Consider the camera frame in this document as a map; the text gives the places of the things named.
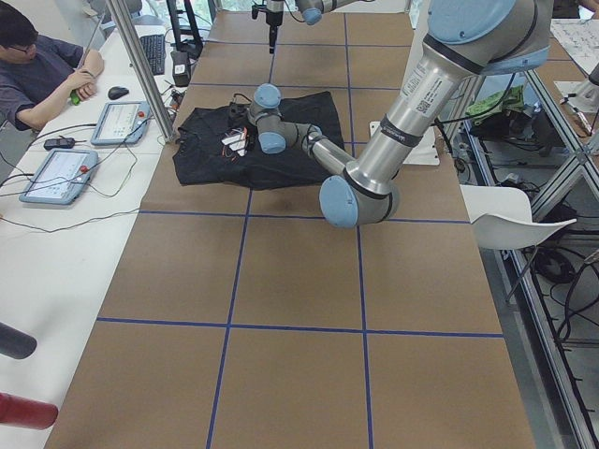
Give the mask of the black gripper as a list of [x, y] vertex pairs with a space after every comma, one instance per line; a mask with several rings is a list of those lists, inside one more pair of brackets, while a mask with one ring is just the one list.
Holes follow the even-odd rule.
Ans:
[[265, 0], [254, 2], [251, 8], [252, 19], [256, 20], [260, 13], [266, 15], [266, 24], [269, 28], [269, 53], [274, 53], [277, 42], [277, 27], [283, 23], [284, 0]]
[[241, 93], [234, 93], [228, 104], [227, 125], [229, 128], [241, 128], [248, 125], [248, 108], [251, 99]]

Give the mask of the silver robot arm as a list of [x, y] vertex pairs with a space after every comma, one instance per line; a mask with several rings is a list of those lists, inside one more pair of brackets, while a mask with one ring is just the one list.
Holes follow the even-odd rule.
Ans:
[[[305, 23], [314, 25], [318, 23], [325, 13], [354, 3], [354, 0], [299, 0], [296, 6]], [[252, 19], [256, 20], [260, 13], [264, 13], [266, 24], [269, 27], [269, 53], [274, 54], [276, 49], [278, 29], [283, 24], [285, 1], [266, 0], [259, 4], [253, 3], [251, 9]]]
[[393, 180], [426, 130], [471, 76], [518, 73], [548, 58], [550, 1], [432, 1], [423, 55], [381, 119], [366, 148], [353, 158], [307, 123], [289, 123], [279, 111], [281, 93], [260, 85], [246, 109], [262, 152], [304, 151], [329, 172], [320, 209], [337, 227], [375, 224], [400, 203]]

